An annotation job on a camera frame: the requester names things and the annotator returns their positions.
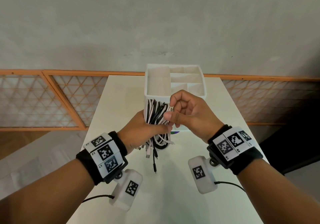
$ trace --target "white table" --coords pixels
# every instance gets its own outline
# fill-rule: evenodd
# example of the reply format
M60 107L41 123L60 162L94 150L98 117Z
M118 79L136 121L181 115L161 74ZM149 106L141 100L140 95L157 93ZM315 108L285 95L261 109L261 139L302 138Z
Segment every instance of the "white table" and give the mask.
M206 78L206 102L225 124L240 126L253 138L220 78ZM86 135L85 143L103 132L119 131L144 107L144 76L109 76ZM176 143L158 153L157 173L145 150L134 150L126 158L127 166L143 175L143 182L132 208L123 211L110 206L108 198L81 204L69 224L111 223L262 223L241 189L218 185L208 194L200 194L188 167L188 160L198 155L209 157L206 144L191 132L172 135ZM214 169L217 181L239 184L236 176L222 166ZM111 194L116 183L101 183L88 197Z

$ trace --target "triangular lattice screen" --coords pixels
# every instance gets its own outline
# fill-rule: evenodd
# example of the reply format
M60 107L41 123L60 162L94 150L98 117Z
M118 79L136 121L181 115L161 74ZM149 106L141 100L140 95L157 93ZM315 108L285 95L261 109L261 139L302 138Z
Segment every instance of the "triangular lattice screen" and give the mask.
M320 83L222 80L246 122L286 123L320 98Z
M89 127L97 108L107 77L103 76L53 76L67 99Z
M40 76L0 75L0 127L77 127Z

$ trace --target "white organizer box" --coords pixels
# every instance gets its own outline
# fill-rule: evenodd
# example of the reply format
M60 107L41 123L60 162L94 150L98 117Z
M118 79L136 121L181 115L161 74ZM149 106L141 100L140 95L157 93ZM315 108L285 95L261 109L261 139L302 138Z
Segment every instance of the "white organizer box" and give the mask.
M147 64L144 99L169 103L170 96L179 90L188 91L203 99L207 96L205 79L198 65ZM177 131L187 131L183 125Z

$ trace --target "black electrical wire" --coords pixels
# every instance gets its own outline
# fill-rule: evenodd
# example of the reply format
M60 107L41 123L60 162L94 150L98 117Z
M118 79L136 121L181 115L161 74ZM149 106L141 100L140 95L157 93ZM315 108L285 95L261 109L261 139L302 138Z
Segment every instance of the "black electrical wire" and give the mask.
M217 182L214 182L214 184L231 184L231 185L237 186L237 187L239 187L240 189L242 189L243 191L245 191L245 190L244 190L242 187L240 187L238 184L234 184L234 183L230 183L230 182L217 181Z
M88 201L88 200L92 200L92 199L95 199L95 198L99 198L99 197L109 197L111 199L114 199L115 197L112 196L112 195L108 195L108 194L102 194L102 195L97 195L97 196L94 196L94 197L91 197L91 198L87 198L86 200L84 200L82 203Z

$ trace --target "bundle of cables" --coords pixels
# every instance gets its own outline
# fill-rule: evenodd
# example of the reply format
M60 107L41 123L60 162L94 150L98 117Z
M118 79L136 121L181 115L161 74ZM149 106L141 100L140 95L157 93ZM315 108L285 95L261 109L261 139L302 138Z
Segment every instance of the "bundle of cables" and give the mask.
M154 99L148 99L143 110L144 120L148 124L168 124L169 122L163 118L163 114L168 111L173 111L167 103L162 103ZM153 151L153 169L157 172L155 158L158 159L157 150L165 149L169 144L174 144L171 141L171 133L158 134L153 136L146 142L146 157L149 158Z

